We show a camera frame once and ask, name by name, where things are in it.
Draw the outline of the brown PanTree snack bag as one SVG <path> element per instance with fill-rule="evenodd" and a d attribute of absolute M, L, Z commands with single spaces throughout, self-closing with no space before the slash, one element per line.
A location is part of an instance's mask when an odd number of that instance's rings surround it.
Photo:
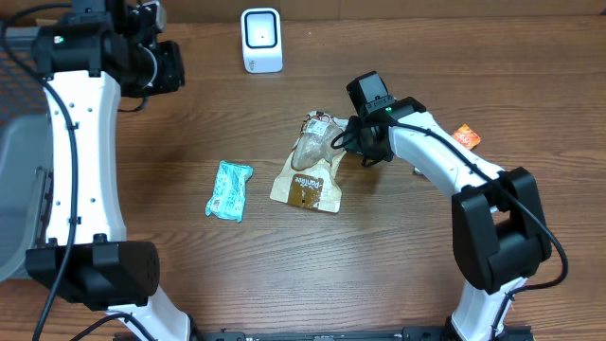
<path fill-rule="evenodd" d="M 345 119 L 321 111 L 307 113 L 270 198 L 309 210 L 338 212 L 342 191 L 336 175 L 346 151 L 334 149 L 330 143 L 347 124 Z"/>

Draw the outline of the orange snack packet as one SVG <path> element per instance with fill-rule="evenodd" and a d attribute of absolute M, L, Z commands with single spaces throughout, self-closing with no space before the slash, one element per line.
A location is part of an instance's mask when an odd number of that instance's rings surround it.
<path fill-rule="evenodd" d="M 467 150 L 473 150 L 481 142 L 481 137 L 467 124 L 463 124 L 452 133 L 452 137 Z"/>

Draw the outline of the teal tissue packet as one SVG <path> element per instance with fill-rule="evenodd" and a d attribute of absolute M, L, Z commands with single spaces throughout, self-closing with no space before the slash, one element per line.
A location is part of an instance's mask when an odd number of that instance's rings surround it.
<path fill-rule="evenodd" d="M 246 182 L 253 168 L 222 160 L 218 167 L 213 193 L 206 204 L 205 215 L 241 222 L 246 200 Z"/>

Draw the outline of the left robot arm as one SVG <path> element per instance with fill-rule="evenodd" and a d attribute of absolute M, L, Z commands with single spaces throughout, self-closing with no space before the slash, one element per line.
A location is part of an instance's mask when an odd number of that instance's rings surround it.
<path fill-rule="evenodd" d="M 178 45 L 160 41 L 157 1 L 74 1 L 40 28 L 31 55 L 52 128 L 52 204 L 28 274 L 51 297 L 104 312 L 141 340 L 194 340 L 192 318 L 162 290 L 151 242 L 134 242 L 116 184 L 116 118 L 123 98 L 147 99 L 185 82 Z"/>

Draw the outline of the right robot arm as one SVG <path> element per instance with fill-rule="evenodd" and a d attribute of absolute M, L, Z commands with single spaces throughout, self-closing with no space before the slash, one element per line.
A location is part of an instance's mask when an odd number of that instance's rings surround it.
<path fill-rule="evenodd" d="M 530 328 L 508 327 L 505 316 L 552 254 L 534 177 L 467 150 L 416 99 L 394 98 L 375 71 L 350 82 L 347 92 L 356 114 L 332 145 L 361 154 L 366 167 L 405 160 L 451 201 L 454 258 L 465 279 L 462 296 L 444 327 L 406 327 L 403 338 L 532 339 Z"/>

